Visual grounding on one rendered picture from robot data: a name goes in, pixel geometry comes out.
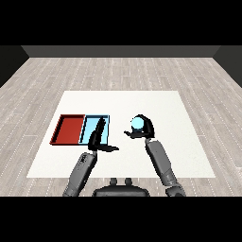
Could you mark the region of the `light blue shallow open box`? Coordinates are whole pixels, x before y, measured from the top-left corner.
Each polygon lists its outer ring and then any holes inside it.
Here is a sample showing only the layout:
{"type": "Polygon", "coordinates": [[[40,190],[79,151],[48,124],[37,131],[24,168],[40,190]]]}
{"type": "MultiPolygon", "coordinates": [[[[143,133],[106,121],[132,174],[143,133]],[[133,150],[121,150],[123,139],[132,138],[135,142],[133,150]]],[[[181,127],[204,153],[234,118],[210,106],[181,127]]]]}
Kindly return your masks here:
{"type": "Polygon", "coordinates": [[[81,128],[78,143],[82,146],[87,146],[92,132],[95,130],[99,119],[103,117],[105,120],[104,130],[101,135],[101,145],[108,144],[109,137],[109,123],[110,117],[107,114],[87,114],[84,119],[84,123],[81,128]]]}

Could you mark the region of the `small blue can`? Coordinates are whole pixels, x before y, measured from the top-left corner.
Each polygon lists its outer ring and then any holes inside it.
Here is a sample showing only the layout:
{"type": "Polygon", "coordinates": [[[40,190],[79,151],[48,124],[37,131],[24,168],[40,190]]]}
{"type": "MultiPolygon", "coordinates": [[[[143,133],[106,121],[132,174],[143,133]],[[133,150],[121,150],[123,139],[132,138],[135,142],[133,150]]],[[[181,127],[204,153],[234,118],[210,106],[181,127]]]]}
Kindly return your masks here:
{"type": "Polygon", "coordinates": [[[141,117],[133,117],[131,120],[131,129],[133,132],[142,132],[144,127],[144,120],[141,117]]]}

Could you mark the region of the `dark grey robot body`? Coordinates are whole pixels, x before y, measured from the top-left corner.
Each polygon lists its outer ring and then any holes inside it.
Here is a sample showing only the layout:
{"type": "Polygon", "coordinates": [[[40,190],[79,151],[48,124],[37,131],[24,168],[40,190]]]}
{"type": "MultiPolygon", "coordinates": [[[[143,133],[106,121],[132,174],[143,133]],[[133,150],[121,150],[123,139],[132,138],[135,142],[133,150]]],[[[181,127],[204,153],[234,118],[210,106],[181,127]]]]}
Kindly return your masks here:
{"type": "Polygon", "coordinates": [[[110,184],[96,189],[93,197],[149,197],[149,192],[132,184],[131,178],[125,178],[124,185],[117,184],[117,178],[111,178],[110,184]]]}

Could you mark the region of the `red shallow open box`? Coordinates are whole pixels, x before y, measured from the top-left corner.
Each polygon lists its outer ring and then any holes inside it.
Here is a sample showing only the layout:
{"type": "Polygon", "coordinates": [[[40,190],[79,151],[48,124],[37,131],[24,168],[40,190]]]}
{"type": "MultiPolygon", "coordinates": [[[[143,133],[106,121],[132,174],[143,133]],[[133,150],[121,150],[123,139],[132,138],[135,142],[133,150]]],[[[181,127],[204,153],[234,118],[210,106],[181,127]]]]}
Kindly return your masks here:
{"type": "Polygon", "coordinates": [[[52,146],[77,146],[84,114],[62,114],[50,140],[52,146]]]}

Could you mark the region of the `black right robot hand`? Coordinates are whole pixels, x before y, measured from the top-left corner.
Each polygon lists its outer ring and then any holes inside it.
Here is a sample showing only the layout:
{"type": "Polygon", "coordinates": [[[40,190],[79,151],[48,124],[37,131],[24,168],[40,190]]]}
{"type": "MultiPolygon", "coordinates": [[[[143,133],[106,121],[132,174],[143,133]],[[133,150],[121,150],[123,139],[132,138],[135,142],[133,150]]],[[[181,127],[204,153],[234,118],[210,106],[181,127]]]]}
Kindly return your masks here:
{"type": "Polygon", "coordinates": [[[141,117],[144,120],[143,131],[142,132],[133,132],[132,130],[131,131],[125,130],[124,133],[126,135],[128,135],[131,139],[143,138],[143,137],[145,137],[146,139],[154,138],[155,132],[154,132],[154,127],[153,127],[151,120],[142,114],[137,114],[136,116],[141,117]]]}

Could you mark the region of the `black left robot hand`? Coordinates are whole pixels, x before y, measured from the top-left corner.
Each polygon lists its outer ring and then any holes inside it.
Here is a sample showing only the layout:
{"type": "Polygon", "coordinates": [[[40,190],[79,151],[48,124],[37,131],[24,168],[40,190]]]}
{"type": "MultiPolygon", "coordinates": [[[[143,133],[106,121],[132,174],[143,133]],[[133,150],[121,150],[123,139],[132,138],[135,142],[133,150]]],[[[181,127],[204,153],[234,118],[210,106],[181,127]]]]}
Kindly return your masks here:
{"type": "Polygon", "coordinates": [[[103,117],[100,117],[95,130],[92,132],[89,143],[88,143],[88,149],[91,151],[106,151],[106,152],[113,152],[115,150],[118,150],[118,147],[112,147],[112,146],[106,146],[101,144],[101,138],[102,133],[105,128],[106,121],[103,117]]]}

